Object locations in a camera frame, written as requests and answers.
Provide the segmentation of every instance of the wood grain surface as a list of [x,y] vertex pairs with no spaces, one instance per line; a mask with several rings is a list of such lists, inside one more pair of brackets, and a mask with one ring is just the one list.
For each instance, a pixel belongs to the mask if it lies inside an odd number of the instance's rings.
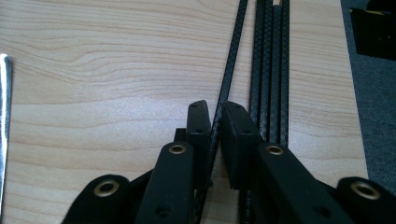
[[[4,223],[60,223],[94,178],[151,169],[187,106],[213,118],[237,0],[0,0],[13,66]],[[255,2],[230,100],[248,105]],[[367,176],[340,3],[290,6],[290,149],[331,185]],[[235,223],[220,154],[203,223]]]

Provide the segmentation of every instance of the carbon fiber rod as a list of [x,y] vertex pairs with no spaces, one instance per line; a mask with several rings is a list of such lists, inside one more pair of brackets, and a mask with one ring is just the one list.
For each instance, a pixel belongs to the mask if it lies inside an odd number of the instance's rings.
[[[222,114],[222,105],[227,101],[230,93],[231,82],[233,80],[233,70],[235,68],[236,56],[238,53],[239,42],[241,39],[242,28],[244,25],[245,14],[248,7],[248,0],[240,0],[238,12],[236,14],[235,25],[233,28],[233,37],[231,40],[231,46],[228,53],[227,63],[225,66],[224,77],[221,83],[221,89],[219,93],[219,100],[216,107],[216,113],[213,120],[212,132],[210,134],[210,174],[212,175],[213,166],[215,164],[216,153],[219,145],[219,131]],[[205,200],[206,200],[207,189],[198,189],[195,194],[194,200],[194,217],[193,223],[198,224],[201,222],[202,213],[204,211]]]

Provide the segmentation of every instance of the black mechanical part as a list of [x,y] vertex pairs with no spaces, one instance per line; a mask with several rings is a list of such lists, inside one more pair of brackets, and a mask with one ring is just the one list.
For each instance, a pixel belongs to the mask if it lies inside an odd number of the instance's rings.
[[[257,172],[252,179],[256,200],[275,203],[277,212],[269,215],[276,223],[353,223],[286,147],[263,143],[253,160],[253,170]],[[273,202],[266,203],[268,197]],[[254,203],[256,214],[267,208],[261,204]]]
[[250,159],[262,137],[244,107],[233,102],[223,106],[221,152],[232,189],[246,189],[251,178]]
[[189,105],[186,142],[194,147],[194,188],[205,189],[210,183],[210,119],[206,101]]
[[359,54],[396,60],[396,14],[350,9],[356,51]]
[[119,175],[94,179],[74,200],[63,224],[133,223],[150,176],[147,172],[131,182]]
[[357,223],[396,223],[396,197],[373,181],[343,178],[335,195]]
[[193,155],[185,142],[163,147],[134,223],[191,223]]

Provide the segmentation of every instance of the gray carpet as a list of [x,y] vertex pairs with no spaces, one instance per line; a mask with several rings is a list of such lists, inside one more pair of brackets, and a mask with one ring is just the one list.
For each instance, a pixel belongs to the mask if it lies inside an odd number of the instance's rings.
[[369,179],[396,195],[396,61],[359,55],[349,8],[368,0],[341,0]]

